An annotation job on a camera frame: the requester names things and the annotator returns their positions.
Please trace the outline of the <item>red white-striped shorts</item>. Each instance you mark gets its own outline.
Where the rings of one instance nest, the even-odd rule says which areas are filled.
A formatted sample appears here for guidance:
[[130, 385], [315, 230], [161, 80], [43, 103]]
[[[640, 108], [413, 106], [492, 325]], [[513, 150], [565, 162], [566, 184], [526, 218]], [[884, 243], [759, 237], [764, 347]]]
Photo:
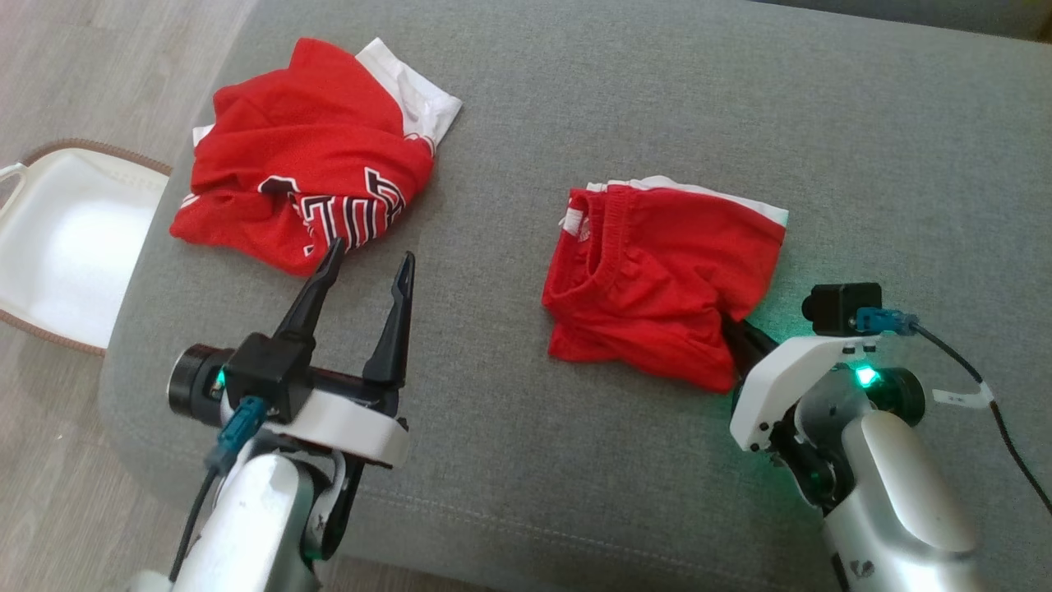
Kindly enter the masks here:
[[550, 356], [621, 361], [700, 390], [731, 390], [722, 333], [762, 303], [788, 210], [666, 176], [572, 188], [542, 306]]

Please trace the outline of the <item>red lettered basketball jersey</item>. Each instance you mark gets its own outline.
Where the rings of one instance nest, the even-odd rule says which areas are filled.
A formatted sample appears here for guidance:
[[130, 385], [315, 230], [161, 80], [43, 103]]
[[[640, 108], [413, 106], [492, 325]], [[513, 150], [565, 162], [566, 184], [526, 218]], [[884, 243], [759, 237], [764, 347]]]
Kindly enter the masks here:
[[463, 104], [380, 39], [349, 53], [301, 38], [287, 67], [222, 87], [213, 106], [170, 234], [310, 275], [333, 244], [390, 229]]

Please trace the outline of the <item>white laundry basket brown rim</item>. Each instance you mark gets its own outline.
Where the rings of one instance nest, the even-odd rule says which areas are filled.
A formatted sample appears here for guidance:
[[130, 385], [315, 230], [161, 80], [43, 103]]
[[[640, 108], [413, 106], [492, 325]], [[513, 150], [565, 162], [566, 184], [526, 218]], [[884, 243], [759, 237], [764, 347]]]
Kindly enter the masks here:
[[0, 168], [0, 323], [105, 356], [170, 175], [76, 138]]

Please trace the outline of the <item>grey sofa back cushion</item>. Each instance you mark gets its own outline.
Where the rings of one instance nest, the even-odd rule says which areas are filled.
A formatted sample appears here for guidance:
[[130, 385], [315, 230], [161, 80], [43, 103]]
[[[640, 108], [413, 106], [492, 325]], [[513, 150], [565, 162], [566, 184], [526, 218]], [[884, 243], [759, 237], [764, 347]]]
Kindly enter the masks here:
[[753, 0], [1052, 44], [1052, 0]]

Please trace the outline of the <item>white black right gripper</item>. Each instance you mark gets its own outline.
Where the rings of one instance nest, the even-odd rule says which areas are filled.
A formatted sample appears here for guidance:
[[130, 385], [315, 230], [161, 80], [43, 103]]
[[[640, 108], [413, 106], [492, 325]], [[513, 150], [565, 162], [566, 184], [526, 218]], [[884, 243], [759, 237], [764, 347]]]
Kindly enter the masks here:
[[842, 432], [867, 412], [851, 366], [873, 349], [873, 336], [792, 336], [778, 344], [741, 320], [725, 341], [736, 371], [730, 434], [750, 452], [786, 453], [789, 442], [816, 453], [842, 452]]

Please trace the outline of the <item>grey fabric sofa seat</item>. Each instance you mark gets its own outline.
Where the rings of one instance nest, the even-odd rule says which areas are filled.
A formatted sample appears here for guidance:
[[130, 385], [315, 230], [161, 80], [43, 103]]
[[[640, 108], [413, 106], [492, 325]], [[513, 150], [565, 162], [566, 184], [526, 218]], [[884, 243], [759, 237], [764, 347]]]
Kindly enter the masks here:
[[730, 404], [547, 355], [568, 192], [666, 175], [789, 212], [753, 317], [878, 281], [992, 387], [1052, 495], [1052, 44], [750, 0], [258, 0], [215, 86], [381, 38], [464, 102], [431, 184], [347, 259], [315, 364], [357, 373], [417, 256], [405, 467], [344, 553], [503, 590], [838, 592], [820, 513]]

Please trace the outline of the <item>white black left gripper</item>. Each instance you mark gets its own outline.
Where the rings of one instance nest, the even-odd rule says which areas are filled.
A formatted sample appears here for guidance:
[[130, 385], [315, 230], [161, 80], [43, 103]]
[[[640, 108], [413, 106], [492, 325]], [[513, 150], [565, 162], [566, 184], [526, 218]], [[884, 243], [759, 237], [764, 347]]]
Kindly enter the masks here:
[[[338, 237], [279, 323], [276, 340], [313, 341], [346, 250], [346, 239]], [[399, 419], [399, 390], [406, 380], [414, 281], [416, 256], [406, 251], [391, 285], [390, 313], [363, 367], [363, 379], [311, 368], [311, 390], [299, 391], [303, 405], [289, 423], [279, 425], [279, 434], [387, 468], [405, 464], [409, 431]]]

